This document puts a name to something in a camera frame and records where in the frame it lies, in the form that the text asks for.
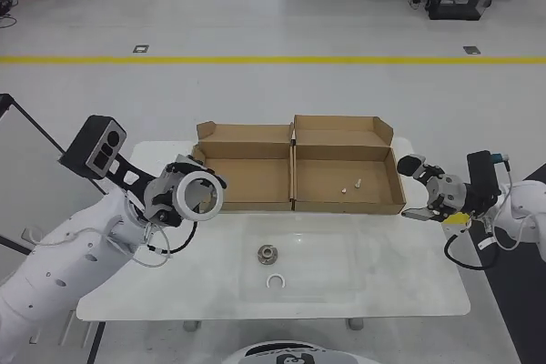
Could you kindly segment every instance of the clear plastic tray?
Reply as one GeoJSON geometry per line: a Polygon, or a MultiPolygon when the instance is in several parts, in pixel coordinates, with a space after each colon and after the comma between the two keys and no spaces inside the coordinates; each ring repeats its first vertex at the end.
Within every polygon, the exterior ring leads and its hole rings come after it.
{"type": "Polygon", "coordinates": [[[350,302],[364,289],[359,238],[352,217],[328,214],[251,215],[243,236],[238,280],[241,299],[253,302],[350,302]],[[278,250],[272,265],[258,261],[263,245],[278,250]],[[280,274],[267,288],[267,278],[280,274]]]}

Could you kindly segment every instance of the gray floor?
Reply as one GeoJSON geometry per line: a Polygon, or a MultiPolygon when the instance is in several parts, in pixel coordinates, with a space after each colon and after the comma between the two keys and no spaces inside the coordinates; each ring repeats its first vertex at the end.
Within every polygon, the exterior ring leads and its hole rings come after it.
{"type": "MultiPolygon", "coordinates": [[[[131,56],[134,45],[150,44],[152,56],[464,56],[463,46],[546,56],[546,0],[496,0],[472,23],[431,22],[406,0],[35,0],[13,15],[18,24],[0,30],[0,55],[131,56]]],[[[484,148],[510,154],[515,178],[546,161],[540,65],[0,64],[0,92],[64,147],[89,115],[114,116],[128,133],[127,156],[140,141],[192,139],[209,119],[286,124],[295,114],[338,114],[382,117],[461,177],[465,156],[484,148]]],[[[97,363],[218,362],[263,339],[311,341],[386,364],[518,362],[485,276],[461,275],[465,317],[369,318],[361,332],[342,320],[205,322],[196,334],[180,322],[114,322],[97,363]]],[[[83,364],[85,324],[58,347],[64,320],[15,362],[83,364]]]]}

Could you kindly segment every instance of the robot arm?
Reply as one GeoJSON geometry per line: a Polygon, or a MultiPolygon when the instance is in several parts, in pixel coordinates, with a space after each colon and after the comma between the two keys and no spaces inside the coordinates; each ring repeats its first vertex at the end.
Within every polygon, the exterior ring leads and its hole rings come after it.
{"type": "MultiPolygon", "coordinates": [[[[151,225],[178,227],[183,219],[196,224],[222,207],[226,184],[214,171],[192,157],[177,156],[160,177],[150,176],[118,154],[125,139],[113,118],[91,116],[62,156],[61,164],[79,176],[108,177],[118,187],[36,242],[20,268],[0,285],[0,363],[10,362],[46,320],[73,309],[134,259],[147,244],[151,225]],[[136,178],[128,179],[128,172],[136,178]]],[[[168,249],[164,262],[169,254],[168,249]]]]}
{"type": "MultiPolygon", "coordinates": [[[[504,163],[510,173],[507,156],[482,151],[468,155],[467,159],[471,183],[445,174],[440,167],[425,164],[423,156],[402,158],[397,170],[422,183],[429,200],[426,207],[410,208],[401,215],[423,221],[443,221],[462,212],[483,222],[489,239],[500,248],[513,250],[520,242],[533,243],[546,262],[546,185],[539,181],[521,181],[501,190],[494,165],[504,163]],[[516,244],[510,248],[502,246],[495,239],[495,228],[505,230],[516,244]]],[[[485,247],[486,244],[480,243],[480,248],[485,247]]]]}

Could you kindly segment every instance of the yellow tape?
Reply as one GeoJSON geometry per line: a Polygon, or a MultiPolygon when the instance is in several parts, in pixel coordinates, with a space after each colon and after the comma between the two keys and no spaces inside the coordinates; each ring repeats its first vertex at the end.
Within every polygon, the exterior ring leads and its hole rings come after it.
{"type": "Polygon", "coordinates": [[[546,65],[546,56],[0,56],[0,64],[546,65]]]}
{"type": "Polygon", "coordinates": [[[443,224],[460,224],[465,225],[467,224],[467,221],[470,219],[470,216],[467,214],[458,213],[455,215],[451,215],[447,217],[445,221],[443,221],[443,224]]]}

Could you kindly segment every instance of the open cardboard box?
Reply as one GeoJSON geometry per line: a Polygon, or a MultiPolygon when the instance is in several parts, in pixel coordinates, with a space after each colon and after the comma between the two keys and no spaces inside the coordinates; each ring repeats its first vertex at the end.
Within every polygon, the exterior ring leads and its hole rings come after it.
{"type": "Polygon", "coordinates": [[[296,211],[396,215],[402,210],[406,200],[390,147],[394,133],[384,121],[297,115],[295,134],[296,211]]]}
{"type": "Polygon", "coordinates": [[[224,210],[290,211],[293,202],[291,125],[197,125],[192,157],[227,182],[224,210]]]}

